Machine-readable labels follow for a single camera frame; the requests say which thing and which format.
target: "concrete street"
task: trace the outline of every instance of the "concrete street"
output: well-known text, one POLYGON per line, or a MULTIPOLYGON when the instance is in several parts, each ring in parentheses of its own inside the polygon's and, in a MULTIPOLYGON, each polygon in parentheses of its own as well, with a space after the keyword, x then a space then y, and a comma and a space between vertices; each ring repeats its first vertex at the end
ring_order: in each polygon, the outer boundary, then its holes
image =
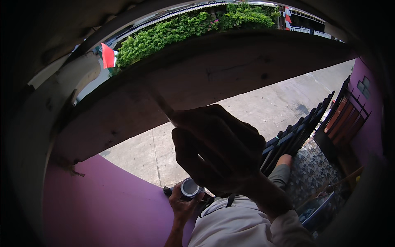
MULTIPOLYGON (((221 100, 232 115, 250 123, 270 140, 295 124, 333 90, 336 94, 351 74, 355 60, 278 82, 221 100)), ((171 123, 132 137, 100 154, 122 169, 157 186, 173 186, 189 177, 175 160, 171 123)))

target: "purple wall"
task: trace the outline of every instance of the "purple wall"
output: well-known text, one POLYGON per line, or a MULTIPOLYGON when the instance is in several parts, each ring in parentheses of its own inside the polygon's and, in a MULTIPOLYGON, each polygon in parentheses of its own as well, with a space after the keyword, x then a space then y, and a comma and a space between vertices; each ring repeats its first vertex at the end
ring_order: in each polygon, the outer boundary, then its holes
POLYGON ((381 114, 382 114, 382 95, 377 86, 377 82, 369 70, 368 67, 362 62, 360 58, 355 60, 354 70, 351 74, 350 83, 348 84, 350 91, 353 91, 353 95, 358 98, 359 102, 365 105, 365 109, 368 113, 372 111, 370 117, 359 130, 358 134, 351 141, 351 147, 355 154, 359 158, 362 166, 367 164, 369 153, 376 153, 379 157, 382 157, 383 148, 381 143, 381 114), (369 92, 370 97, 366 99, 364 95, 357 88, 358 81, 363 81, 363 77, 366 76, 370 81, 369 92))
MULTIPOLYGON (((100 155, 79 163, 71 176, 48 164, 43 221, 47 246, 163 246, 173 211, 162 188, 100 155)), ((184 230, 187 245, 195 221, 184 230)))

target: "pebble stone floor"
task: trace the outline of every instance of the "pebble stone floor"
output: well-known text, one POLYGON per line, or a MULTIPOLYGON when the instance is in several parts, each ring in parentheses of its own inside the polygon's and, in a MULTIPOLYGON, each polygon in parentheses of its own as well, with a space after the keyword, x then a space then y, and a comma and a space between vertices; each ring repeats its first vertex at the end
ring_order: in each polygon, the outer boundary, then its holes
MULTIPOLYGON (((330 185, 342 179, 341 172, 331 165, 312 136, 306 141, 303 147, 294 157, 291 175, 286 188, 286 193, 291 198, 293 206, 297 208, 305 199, 312 194, 316 194, 317 190, 329 181, 330 185)), ((344 205, 345 200, 340 195, 339 186, 335 190, 334 201, 337 211, 344 205)))

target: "green bush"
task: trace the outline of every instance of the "green bush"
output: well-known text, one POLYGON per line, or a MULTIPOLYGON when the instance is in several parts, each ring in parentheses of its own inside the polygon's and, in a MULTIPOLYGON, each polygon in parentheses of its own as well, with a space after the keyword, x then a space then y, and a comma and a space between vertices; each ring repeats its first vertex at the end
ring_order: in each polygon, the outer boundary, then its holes
POLYGON ((117 65, 126 67, 163 49, 168 44, 200 36, 218 29, 218 22, 207 12, 180 15, 169 21, 157 23, 152 28, 140 31, 134 38, 122 42, 117 56, 117 65))
POLYGON ((127 67, 163 49, 166 45, 185 40, 191 36, 201 36, 216 30, 231 28, 271 28, 277 16, 275 7, 252 7, 247 3, 228 4, 226 13, 215 19, 207 12, 191 12, 174 19, 147 27, 122 42, 117 55, 117 66, 127 67))
POLYGON ((221 30, 231 28, 270 28, 274 25, 273 19, 277 19, 277 9, 265 6, 253 7, 248 3, 228 4, 226 13, 219 17, 219 26, 221 30))

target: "wooden beam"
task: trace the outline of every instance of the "wooden beam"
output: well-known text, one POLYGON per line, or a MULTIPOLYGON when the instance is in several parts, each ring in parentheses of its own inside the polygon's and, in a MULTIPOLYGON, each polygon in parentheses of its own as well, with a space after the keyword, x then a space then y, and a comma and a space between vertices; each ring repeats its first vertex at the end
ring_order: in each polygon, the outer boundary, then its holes
POLYGON ((176 43, 82 99, 57 137, 53 158, 76 164, 166 123, 143 83, 156 87, 174 109, 191 109, 356 56, 344 43, 284 30, 240 30, 176 43))

